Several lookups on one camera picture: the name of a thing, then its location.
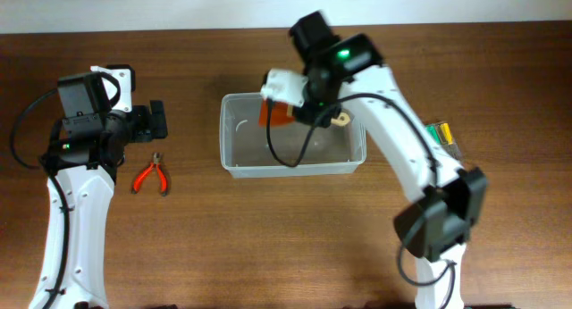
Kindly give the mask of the orange scraper with wooden handle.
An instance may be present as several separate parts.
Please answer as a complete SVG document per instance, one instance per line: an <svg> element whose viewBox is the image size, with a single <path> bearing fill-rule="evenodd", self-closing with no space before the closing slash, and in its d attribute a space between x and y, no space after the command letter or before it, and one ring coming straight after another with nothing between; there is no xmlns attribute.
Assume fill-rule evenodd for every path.
<svg viewBox="0 0 572 309"><path fill-rule="evenodd" d="M265 126L285 126L294 122L311 126L317 111L312 111L308 107L297 107L282 102L270 102L264 99L260 114L258 117L258 125ZM349 124L351 118L340 108L336 108L333 113L326 115L318 124L321 128L328 128L331 125L345 127Z"/></svg>

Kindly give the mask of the clear screwdriver set case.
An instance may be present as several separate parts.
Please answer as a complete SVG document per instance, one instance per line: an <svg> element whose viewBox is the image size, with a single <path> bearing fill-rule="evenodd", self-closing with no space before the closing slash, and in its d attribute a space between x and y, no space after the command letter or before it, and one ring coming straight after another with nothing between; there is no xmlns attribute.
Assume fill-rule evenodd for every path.
<svg viewBox="0 0 572 309"><path fill-rule="evenodd" d="M425 129L451 157L459 161L463 160L463 155L458 147L456 139L452 135L450 125L447 122L439 121L427 124Z"/></svg>

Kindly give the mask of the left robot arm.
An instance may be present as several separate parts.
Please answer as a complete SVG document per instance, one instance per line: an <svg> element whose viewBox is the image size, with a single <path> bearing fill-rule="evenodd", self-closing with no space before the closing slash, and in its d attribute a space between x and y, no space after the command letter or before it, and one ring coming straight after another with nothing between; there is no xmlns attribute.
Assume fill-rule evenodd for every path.
<svg viewBox="0 0 572 309"><path fill-rule="evenodd" d="M32 308L108 306L105 223L125 147L168 135L163 103L132 104L135 87L129 65L93 66L57 82L64 116L39 158L50 212Z"/></svg>

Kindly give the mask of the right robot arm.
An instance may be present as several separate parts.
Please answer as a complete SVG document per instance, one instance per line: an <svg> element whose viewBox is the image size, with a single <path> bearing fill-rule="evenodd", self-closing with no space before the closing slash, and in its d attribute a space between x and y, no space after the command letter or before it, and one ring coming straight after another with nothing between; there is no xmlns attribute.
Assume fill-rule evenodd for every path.
<svg viewBox="0 0 572 309"><path fill-rule="evenodd" d="M364 34L343 39L319 12L289 31L304 70L294 94L296 121L326 128L342 110L365 127L396 173L410 205L393 220L397 267L417 288L417 308L462 308L461 261L478 223L487 178L465 170L427 131Z"/></svg>

